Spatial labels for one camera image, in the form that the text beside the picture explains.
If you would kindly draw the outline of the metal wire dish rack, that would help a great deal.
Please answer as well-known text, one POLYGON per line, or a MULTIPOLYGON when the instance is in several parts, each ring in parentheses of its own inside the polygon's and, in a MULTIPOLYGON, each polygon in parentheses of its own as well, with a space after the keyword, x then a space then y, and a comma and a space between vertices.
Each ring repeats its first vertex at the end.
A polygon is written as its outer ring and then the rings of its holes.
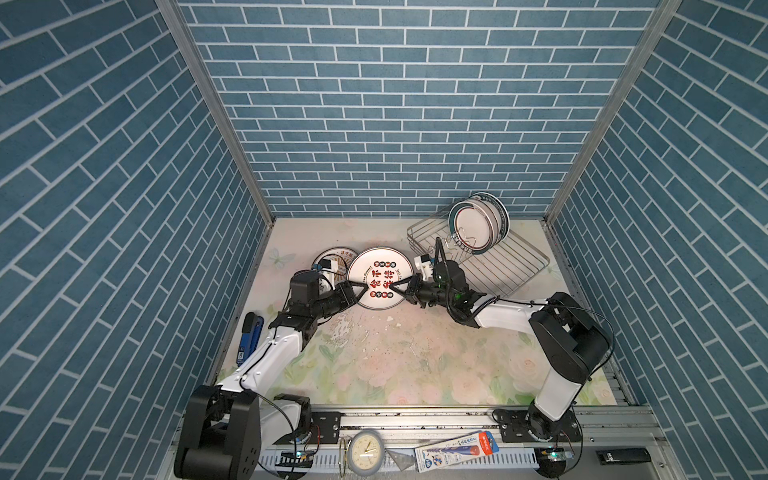
POLYGON ((451 236, 450 207, 418 220, 407 229, 411 250, 417 255, 435 256, 436 238, 442 240, 449 260, 459 264, 474 290, 512 298, 533 277, 550 264, 549 257, 518 233, 509 231, 497 245, 482 254, 459 247, 451 236))

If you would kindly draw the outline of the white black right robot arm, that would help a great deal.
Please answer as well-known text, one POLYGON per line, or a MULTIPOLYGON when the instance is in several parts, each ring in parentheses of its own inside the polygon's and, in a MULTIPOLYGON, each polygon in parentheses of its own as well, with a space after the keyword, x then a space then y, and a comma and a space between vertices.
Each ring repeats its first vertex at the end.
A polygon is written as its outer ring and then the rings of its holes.
POLYGON ((612 352, 612 335, 590 311, 564 292, 523 302, 472 289, 454 261, 435 266, 426 280, 417 273, 390 282, 388 289, 421 308, 441 306, 458 324, 503 329, 535 338, 549 370, 525 416, 531 436, 554 439, 569 421, 574 401, 612 352))

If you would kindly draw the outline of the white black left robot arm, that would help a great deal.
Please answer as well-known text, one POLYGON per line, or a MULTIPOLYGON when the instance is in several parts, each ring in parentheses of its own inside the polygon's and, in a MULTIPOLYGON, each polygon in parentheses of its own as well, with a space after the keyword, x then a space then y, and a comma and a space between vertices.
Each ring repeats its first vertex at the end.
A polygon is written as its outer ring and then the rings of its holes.
POLYGON ((364 282, 344 280, 322 293, 321 280, 314 270, 296 272, 265 343, 223 381, 194 390, 177 446, 176 477, 249 479, 263 447, 309 427, 308 398, 283 395, 271 400, 267 393, 308 346, 320 321, 358 304, 369 290, 364 282))

